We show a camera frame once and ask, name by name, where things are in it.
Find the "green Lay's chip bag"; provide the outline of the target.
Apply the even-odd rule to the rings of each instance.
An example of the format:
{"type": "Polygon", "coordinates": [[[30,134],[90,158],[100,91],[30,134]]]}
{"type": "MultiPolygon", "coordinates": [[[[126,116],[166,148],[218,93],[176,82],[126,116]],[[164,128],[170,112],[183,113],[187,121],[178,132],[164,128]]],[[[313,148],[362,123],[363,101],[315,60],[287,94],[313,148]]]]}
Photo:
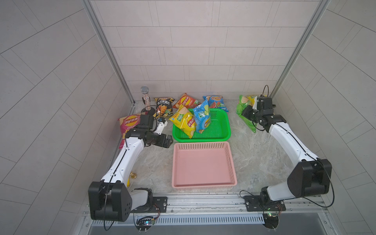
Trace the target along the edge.
{"type": "Polygon", "coordinates": [[[242,113],[247,106],[253,106],[255,101],[255,96],[239,96],[239,101],[236,107],[236,114],[243,120],[243,122],[252,130],[252,132],[256,133],[256,127],[252,123],[251,120],[245,118],[242,113]]]}

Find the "yellow Lay's chip bag front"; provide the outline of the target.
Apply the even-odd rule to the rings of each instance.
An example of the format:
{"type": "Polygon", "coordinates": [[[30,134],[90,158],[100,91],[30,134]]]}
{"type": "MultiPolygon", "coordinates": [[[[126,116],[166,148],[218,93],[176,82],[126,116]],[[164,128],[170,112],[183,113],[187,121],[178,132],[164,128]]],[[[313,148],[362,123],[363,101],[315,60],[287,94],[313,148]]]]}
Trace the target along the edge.
{"type": "Polygon", "coordinates": [[[178,111],[169,120],[181,129],[190,139],[196,130],[194,115],[185,107],[180,106],[178,111]]]}

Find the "light blue Lay's chip bag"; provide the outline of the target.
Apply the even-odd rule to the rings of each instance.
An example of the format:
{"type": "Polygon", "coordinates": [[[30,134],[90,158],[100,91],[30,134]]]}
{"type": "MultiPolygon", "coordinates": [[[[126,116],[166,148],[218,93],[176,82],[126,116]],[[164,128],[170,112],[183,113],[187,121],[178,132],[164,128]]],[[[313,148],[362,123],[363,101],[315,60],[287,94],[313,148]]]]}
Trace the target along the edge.
{"type": "Polygon", "coordinates": [[[203,133],[211,124],[209,101],[206,99],[193,109],[196,132],[203,133]]]}

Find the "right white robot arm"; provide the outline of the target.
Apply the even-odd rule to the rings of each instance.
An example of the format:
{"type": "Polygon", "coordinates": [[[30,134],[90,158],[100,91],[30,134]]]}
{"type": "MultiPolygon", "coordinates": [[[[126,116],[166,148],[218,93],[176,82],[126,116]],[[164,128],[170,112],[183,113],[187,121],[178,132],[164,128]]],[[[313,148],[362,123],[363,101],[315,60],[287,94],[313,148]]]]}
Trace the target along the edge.
{"type": "Polygon", "coordinates": [[[293,133],[281,115],[273,109],[256,110],[248,105],[242,112],[246,119],[260,124],[282,146],[294,165],[285,182],[261,190],[263,204],[293,198],[327,194],[333,190],[332,165],[311,152],[293,133]]]}

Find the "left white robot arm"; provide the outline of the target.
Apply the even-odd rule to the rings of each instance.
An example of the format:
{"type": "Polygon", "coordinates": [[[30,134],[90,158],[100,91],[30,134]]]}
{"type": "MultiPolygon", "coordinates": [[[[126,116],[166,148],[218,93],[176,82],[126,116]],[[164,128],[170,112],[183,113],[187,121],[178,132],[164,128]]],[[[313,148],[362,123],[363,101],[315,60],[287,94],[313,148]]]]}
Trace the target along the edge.
{"type": "Polygon", "coordinates": [[[155,145],[169,148],[173,139],[171,135],[163,133],[167,126],[165,118],[156,121],[151,115],[141,115],[139,120],[134,128],[126,132],[124,145],[108,172],[88,188],[93,220],[124,222],[132,212],[153,208],[151,189],[139,188],[130,192],[126,184],[145,147],[155,145]]]}

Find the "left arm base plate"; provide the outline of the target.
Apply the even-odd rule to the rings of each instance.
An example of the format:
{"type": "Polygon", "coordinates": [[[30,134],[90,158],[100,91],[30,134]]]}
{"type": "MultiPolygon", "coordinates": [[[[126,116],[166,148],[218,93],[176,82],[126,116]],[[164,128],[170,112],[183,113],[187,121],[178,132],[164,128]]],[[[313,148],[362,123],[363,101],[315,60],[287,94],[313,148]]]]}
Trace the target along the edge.
{"type": "Polygon", "coordinates": [[[152,189],[134,189],[130,195],[134,213],[166,212],[168,197],[154,197],[152,189]]]}

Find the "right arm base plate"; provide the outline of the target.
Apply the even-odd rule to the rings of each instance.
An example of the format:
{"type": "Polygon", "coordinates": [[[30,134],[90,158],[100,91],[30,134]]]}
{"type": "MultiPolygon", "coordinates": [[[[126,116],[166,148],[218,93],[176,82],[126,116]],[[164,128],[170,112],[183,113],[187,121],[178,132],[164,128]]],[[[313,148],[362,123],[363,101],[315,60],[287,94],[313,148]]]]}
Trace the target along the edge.
{"type": "Polygon", "coordinates": [[[261,189],[259,195],[253,195],[246,192],[247,195],[242,196],[240,191],[240,197],[244,200],[247,212],[283,212],[286,211],[286,206],[284,201],[272,201],[267,193],[267,187],[261,189]]]}

